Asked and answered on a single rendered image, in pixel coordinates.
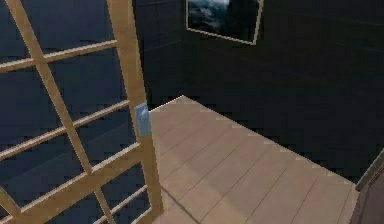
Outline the wooden glass-paned door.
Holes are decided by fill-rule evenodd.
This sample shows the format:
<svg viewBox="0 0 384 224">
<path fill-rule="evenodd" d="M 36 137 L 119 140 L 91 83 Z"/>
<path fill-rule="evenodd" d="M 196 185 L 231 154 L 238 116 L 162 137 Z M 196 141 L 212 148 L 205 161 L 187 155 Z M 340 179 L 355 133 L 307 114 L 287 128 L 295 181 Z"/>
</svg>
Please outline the wooden glass-paned door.
<svg viewBox="0 0 384 224">
<path fill-rule="evenodd" d="M 114 33 L 112 40 L 50 54 L 45 54 L 42 51 L 21 0 L 5 0 L 5 2 L 30 57 L 2 63 L 0 64 L 0 72 L 6 73 L 20 68 L 35 67 L 62 126 L 0 152 L 0 161 L 56 136 L 66 134 L 83 167 L 83 172 L 24 207 L 19 207 L 14 199 L 0 187 L 0 206 L 7 212 L 7 216 L 0 220 L 0 224 L 45 224 L 90 194 L 96 196 L 103 211 L 103 216 L 93 224 L 102 224 L 104 221 L 115 224 L 113 215 L 142 193 L 148 195 L 150 207 L 131 224 L 152 224 L 162 214 L 164 208 L 152 133 L 140 136 L 136 123 L 135 107 L 141 103 L 147 104 L 147 100 L 132 0 L 106 0 Z M 69 115 L 49 64 L 61 59 L 73 58 L 109 48 L 117 50 L 126 99 L 74 121 Z M 95 166 L 91 165 L 76 129 L 124 107 L 130 110 L 136 142 L 101 163 Z M 136 164 L 142 166 L 145 179 L 144 186 L 117 206 L 110 207 L 102 192 L 102 187 Z"/>
</svg>

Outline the framed dark picture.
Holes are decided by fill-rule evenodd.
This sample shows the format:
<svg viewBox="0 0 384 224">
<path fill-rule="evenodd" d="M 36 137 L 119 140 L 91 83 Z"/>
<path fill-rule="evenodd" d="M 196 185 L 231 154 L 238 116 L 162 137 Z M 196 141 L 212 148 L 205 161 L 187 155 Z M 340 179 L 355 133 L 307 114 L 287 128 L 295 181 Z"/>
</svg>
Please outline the framed dark picture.
<svg viewBox="0 0 384 224">
<path fill-rule="evenodd" d="M 185 0 L 188 31 L 255 45 L 264 0 Z"/>
</svg>

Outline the dark brown furniture piece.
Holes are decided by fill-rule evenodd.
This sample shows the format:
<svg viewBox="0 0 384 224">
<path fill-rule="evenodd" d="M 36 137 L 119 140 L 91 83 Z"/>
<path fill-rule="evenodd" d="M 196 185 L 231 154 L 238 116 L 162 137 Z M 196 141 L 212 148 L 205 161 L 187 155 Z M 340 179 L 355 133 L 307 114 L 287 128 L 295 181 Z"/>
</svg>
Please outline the dark brown furniture piece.
<svg viewBox="0 0 384 224">
<path fill-rule="evenodd" d="M 384 148 L 359 180 L 349 224 L 384 224 Z"/>
</svg>

